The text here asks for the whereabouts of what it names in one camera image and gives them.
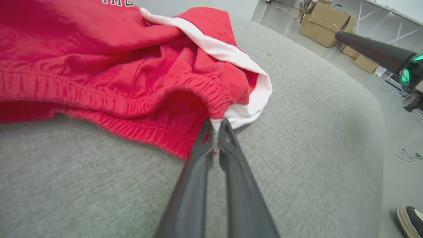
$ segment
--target white stripe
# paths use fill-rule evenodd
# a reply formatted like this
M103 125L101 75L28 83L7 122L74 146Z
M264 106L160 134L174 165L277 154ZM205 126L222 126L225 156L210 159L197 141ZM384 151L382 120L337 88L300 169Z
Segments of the white stripe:
M194 24L185 19L153 15L145 8L140 10L143 17L151 23L174 26L181 29L198 47L213 58L230 62L240 68L258 73L257 85L250 94L249 103L247 105L231 105L226 111L225 117L228 118L232 128L236 129L255 121L260 116L272 94L272 84L270 83L269 75L252 61L246 53L233 45L204 35Z

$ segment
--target red garment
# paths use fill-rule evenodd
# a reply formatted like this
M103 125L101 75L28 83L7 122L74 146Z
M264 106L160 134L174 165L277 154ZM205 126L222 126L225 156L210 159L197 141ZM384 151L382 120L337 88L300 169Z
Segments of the red garment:
M175 27L150 25L130 1L104 1L2 3L0 122L63 113L188 158L203 121L248 103L257 74L217 61ZM228 13L178 17L236 46Z

